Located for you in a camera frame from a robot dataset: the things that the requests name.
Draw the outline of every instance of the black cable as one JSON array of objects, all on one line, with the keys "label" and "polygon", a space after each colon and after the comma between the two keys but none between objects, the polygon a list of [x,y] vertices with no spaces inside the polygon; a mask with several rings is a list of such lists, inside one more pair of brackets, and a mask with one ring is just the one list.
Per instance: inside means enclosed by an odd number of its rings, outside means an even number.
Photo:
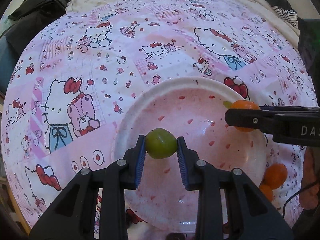
[{"label": "black cable", "polygon": [[299,195],[300,193],[312,188],[313,186],[317,185],[319,183],[319,180],[317,179],[315,182],[312,182],[308,185],[306,185],[304,188],[300,189],[296,193],[294,193],[291,197],[288,198],[288,200],[283,205],[283,211],[282,211],[282,217],[284,218],[285,215],[285,206],[289,203],[290,200],[292,200],[296,195]]}]

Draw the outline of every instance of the tablecloth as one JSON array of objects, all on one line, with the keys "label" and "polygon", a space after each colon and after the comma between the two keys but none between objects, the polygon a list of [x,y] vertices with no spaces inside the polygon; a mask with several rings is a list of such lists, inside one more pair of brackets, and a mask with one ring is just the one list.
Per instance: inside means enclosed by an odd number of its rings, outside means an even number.
[{"label": "tablecloth", "polygon": [[[4,165],[29,225],[82,167],[114,161],[117,127],[143,91],[183,76],[223,82],[259,105],[317,106],[294,47],[237,0],[119,0],[68,13],[26,47],[4,102]],[[267,167],[278,162],[288,169],[274,190],[281,212],[300,189],[305,147],[266,135],[265,151]],[[296,197],[286,221],[292,226],[301,211]],[[170,233],[127,212],[141,221],[129,228],[130,239],[163,240]]]}]

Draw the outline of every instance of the silver screw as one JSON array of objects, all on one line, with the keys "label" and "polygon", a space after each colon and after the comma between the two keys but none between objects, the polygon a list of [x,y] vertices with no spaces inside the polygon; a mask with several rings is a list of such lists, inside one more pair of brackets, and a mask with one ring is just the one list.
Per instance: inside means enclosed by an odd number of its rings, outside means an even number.
[{"label": "silver screw", "polygon": [[235,175],[237,175],[237,176],[240,176],[240,175],[242,174],[242,171],[241,171],[241,169],[239,169],[239,168],[235,168],[235,169],[233,170],[233,173],[234,173]]},{"label": "silver screw", "polygon": [[197,161],[197,165],[200,166],[200,167],[203,167],[203,166],[205,166],[205,161],[204,160],[198,160]]},{"label": "silver screw", "polygon": [[81,172],[82,175],[87,175],[90,172],[90,169],[89,168],[83,168],[83,169],[81,169],[80,172]]},{"label": "silver screw", "polygon": [[117,164],[118,164],[119,166],[125,166],[125,165],[127,164],[127,161],[124,160],[124,159],[120,159],[120,160],[117,161]]}]

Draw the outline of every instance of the striped cloth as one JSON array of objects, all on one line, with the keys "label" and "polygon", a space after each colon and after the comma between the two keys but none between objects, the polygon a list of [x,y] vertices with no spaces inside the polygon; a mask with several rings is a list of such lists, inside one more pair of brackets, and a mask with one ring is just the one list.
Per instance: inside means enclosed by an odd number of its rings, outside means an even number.
[{"label": "striped cloth", "polygon": [[279,6],[273,6],[272,8],[276,11],[277,16],[280,19],[290,23],[293,27],[298,29],[297,12],[295,12],[294,10],[285,10]]}]

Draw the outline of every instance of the plate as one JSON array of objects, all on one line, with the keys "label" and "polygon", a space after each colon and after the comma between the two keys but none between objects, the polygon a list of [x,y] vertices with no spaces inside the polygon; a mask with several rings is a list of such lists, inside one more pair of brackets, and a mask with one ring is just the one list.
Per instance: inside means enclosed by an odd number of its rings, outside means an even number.
[{"label": "plate", "polygon": [[[115,159],[135,147],[140,134],[160,127],[175,137],[183,136],[200,159],[227,171],[241,168],[259,186],[266,166],[263,133],[243,133],[224,121],[226,106],[239,99],[243,98],[234,90],[208,78],[161,82],[126,113],[117,131]],[[141,184],[135,191],[126,190],[125,198],[137,216],[161,230],[195,232],[198,192],[185,190],[176,154],[160,160],[147,154]],[[225,208],[222,213],[226,222]]]}]

